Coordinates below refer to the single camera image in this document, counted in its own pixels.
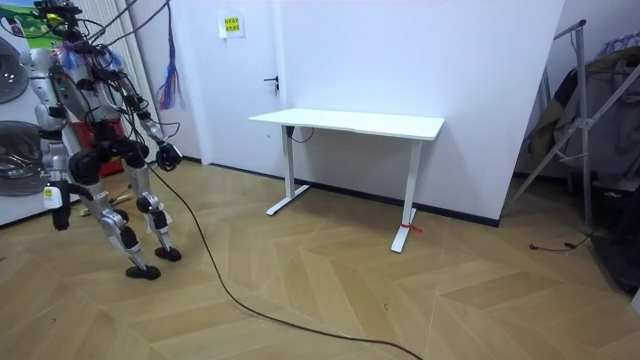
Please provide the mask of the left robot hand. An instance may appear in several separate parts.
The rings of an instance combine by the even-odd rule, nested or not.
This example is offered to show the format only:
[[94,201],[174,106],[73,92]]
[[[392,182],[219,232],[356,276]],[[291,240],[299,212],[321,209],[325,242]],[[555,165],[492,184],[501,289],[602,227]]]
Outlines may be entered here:
[[69,227],[72,194],[88,200],[94,199],[86,188],[66,180],[50,181],[44,187],[44,207],[51,212],[53,226],[57,231],[64,231]]

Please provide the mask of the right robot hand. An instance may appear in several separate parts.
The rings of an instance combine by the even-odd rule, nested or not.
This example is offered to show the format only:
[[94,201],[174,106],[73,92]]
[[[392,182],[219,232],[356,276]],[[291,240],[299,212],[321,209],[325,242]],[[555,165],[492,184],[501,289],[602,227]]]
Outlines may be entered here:
[[161,170],[171,172],[179,166],[182,160],[183,156],[181,152],[173,144],[169,142],[158,144],[156,163]]

